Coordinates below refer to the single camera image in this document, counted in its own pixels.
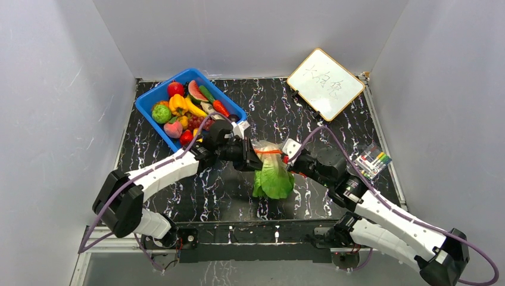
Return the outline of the green toy lettuce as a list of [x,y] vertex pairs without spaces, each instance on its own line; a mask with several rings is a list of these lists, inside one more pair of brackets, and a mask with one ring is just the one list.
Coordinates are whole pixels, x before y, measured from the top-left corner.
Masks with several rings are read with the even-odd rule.
[[263,167],[255,171],[252,196],[273,200],[288,198],[294,189],[294,176],[287,171],[280,154],[262,153],[259,158]]

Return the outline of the clear zip top bag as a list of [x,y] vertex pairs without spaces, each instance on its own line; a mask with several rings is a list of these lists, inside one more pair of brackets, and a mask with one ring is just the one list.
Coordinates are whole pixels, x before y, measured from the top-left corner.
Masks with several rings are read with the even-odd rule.
[[282,161],[282,152],[278,144],[269,141],[253,141],[252,145],[263,168],[256,171],[258,183],[262,188],[292,188],[294,177],[287,171]]

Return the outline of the dark toy plum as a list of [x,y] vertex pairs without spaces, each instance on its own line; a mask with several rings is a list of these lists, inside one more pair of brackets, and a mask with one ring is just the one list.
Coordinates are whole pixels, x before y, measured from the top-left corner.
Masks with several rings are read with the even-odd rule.
[[228,115],[228,119],[231,122],[235,122],[235,123],[238,123],[240,121],[240,117],[238,115],[235,115],[235,114]]

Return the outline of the green toy custard apple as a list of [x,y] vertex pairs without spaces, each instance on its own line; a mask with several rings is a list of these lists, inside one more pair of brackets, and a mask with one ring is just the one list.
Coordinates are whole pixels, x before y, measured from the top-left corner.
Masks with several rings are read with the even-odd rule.
[[157,124],[164,125],[172,119],[172,112],[167,106],[157,104],[152,109],[151,116]]

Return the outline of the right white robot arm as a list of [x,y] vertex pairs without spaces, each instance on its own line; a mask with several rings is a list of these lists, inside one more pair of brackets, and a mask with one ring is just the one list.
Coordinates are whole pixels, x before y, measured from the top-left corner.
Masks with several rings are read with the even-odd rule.
[[342,153],[324,148],[318,156],[291,143],[283,147],[288,169],[328,189],[328,197],[347,209],[335,224],[336,241],[349,247],[366,245],[398,259],[417,271],[429,285],[456,285],[469,262],[468,247],[456,228],[449,235],[414,223],[414,216],[373,194]]

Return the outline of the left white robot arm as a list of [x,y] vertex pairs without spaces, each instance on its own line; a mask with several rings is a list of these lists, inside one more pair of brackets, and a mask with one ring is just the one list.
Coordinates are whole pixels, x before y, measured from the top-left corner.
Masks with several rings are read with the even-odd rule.
[[155,238],[164,248],[177,243],[178,227],[166,215],[144,207],[144,202],[158,191],[181,179],[191,177],[215,165],[231,161],[236,170],[250,172],[263,167],[251,140],[244,135],[247,121],[218,120],[203,136],[192,140],[170,157],[139,170],[112,171],[94,204],[93,211],[114,236],[123,238],[140,234]]

